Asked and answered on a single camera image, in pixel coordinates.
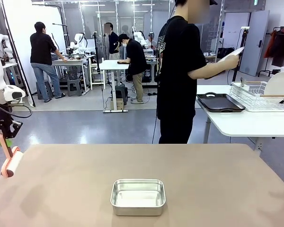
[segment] white plate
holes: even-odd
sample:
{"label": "white plate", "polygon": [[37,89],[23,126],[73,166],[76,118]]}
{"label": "white plate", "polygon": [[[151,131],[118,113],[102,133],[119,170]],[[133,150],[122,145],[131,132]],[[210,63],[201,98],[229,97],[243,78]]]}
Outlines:
{"label": "white plate", "polygon": [[224,58],[222,58],[219,61],[224,61],[228,56],[231,56],[231,55],[239,55],[243,50],[244,50],[244,47],[236,49],[234,52],[231,52],[230,54],[228,54],[227,56],[225,56]]}
{"label": "white plate", "polygon": [[[284,95],[284,72],[275,74],[266,84],[264,95]],[[271,103],[279,103],[284,98],[267,98]]]}

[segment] floor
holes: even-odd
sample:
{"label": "floor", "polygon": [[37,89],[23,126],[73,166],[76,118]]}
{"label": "floor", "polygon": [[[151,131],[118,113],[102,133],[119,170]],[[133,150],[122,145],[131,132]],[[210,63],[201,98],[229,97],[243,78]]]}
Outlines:
{"label": "floor", "polygon": [[[227,75],[226,73],[222,73],[212,79],[205,80],[200,79],[198,80],[199,85],[225,85],[227,84]],[[233,71],[230,70],[228,75],[228,82],[231,83]],[[247,81],[268,81],[270,78],[267,76],[261,77],[253,77],[247,74],[238,72],[237,74],[237,81],[243,77]],[[125,83],[126,87],[129,89],[129,96],[135,96],[135,93],[131,91],[132,83]],[[173,88],[177,90],[177,82],[175,81],[175,87]],[[93,86],[93,90],[89,91],[84,96],[72,96],[72,97],[65,97],[63,99],[55,100],[53,99],[49,103],[44,103],[43,100],[38,100],[37,96],[34,96],[36,107],[32,108],[33,111],[77,111],[77,110],[103,110],[105,107],[110,109],[110,99],[107,101],[107,98],[110,97],[111,88],[109,85],[106,85],[106,89],[103,90],[103,97],[101,86]],[[142,105],[135,105],[128,103],[126,109],[128,110],[143,110],[143,109],[156,109],[156,96],[147,96],[146,94],[149,92],[156,92],[156,88],[145,88],[144,89],[144,101],[145,104]],[[26,110],[25,108],[15,108],[15,111],[23,111]]]}
{"label": "floor", "polygon": [[[23,120],[24,125],[13,140],[13,146],[17,145],[25,151],[33,144],[151,143],[155,118],[155,110],[132,110],[117,114],[104,114],[102,111],[35,112]],[[203,110],[197,109],[189,143],[203,142],[205,120]],[[154,143],[158,143],[159,136],[157,121]],[[211,127],[209,143],[229,142],[253,146],[247,138],[230,139],[220,134],[214,126]],[[261,158],[284,181],[284,138],[266,139]],[[0,169],[4,160],[0,148]]]}

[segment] shiny blue floor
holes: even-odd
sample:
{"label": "shiny blue floor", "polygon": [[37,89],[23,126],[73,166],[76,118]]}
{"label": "shiny blue floor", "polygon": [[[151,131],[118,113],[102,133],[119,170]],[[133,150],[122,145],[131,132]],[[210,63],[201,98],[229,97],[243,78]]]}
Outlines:
{"label": "shiny blue floor", "polygon": [[[155,117],[155,110],[131,110],[117,114],[104,114],[102,111],[34,112],[30,118],[22,119],[24,125],[13,140],[13,145],[25,151],[33,144],[151,143]],[[197,109],[189,143],[203,142],[205,121],[205,113]],[[158,143],[159,136],[157,121],[154,143]],[[220,134],[214,126],[211,127],[209,143],[229,142],[229,137]],[[247,138],[232,138],[231,143],[253,146]],[[284,181],[284,138],[266,139],[261,158]],[[4,160],[0,148],[0,168]]]}

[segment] khaki pants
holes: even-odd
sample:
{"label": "khaki pants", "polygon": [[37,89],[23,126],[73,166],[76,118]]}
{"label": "khaki pants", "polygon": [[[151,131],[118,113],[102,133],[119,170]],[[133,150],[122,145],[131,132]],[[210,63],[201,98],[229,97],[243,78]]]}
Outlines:
{"label": "khaki pants", "polygon": [[142,88],[143,75],[144,75],[144,72],[133,75],[133,86],[134,86],[134,89],[136,90],[138,102],[143,102],[143,88]]}
{"label": "khaki pants", "polygon": [[[119,53],[110,53],[109,54],[109,59],[110,60],[119,60],[120,59],[120,54]],[[115,77],[115,79],[117,79],[117,76],[119,76],[117,73],[119,73],[120,71],[111,70],[110,72],[114,72],[114,77]]]}

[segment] green object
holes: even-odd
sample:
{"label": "green object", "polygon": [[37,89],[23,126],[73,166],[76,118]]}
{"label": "green object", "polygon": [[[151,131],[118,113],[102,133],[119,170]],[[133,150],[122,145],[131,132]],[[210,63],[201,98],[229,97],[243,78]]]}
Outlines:
{"label": "green object", "polygon": [[6,144],[7,144],[8,147],[11,147],[11,145],[13,144],[11,139],[6,139],[5,141],[6,141]]}

